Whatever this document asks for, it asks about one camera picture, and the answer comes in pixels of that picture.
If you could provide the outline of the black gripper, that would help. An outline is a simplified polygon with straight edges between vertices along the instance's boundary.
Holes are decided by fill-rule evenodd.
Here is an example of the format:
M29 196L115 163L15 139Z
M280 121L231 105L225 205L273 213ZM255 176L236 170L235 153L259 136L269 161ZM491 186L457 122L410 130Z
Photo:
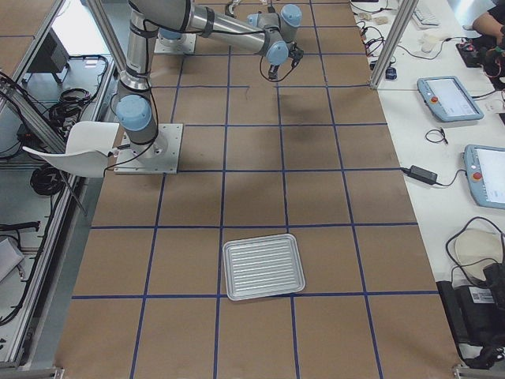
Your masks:
M297 66L303 59L303 56L304 51L297 45L296 42L292 42L289 45L289 58L292 60L291 65Z

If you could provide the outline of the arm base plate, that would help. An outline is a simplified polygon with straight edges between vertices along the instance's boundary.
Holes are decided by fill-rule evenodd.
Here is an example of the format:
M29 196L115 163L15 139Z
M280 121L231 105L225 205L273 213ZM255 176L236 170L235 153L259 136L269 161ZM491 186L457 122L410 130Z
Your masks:
M193 54L196 47L196 36L193 34L168 35L161 32L155 43L156 54Z
M176 174L181 150L182 124L159 124L154 144L141 156L145 148L132 144L126 132L122 144L129 147L118 153L116 174Z

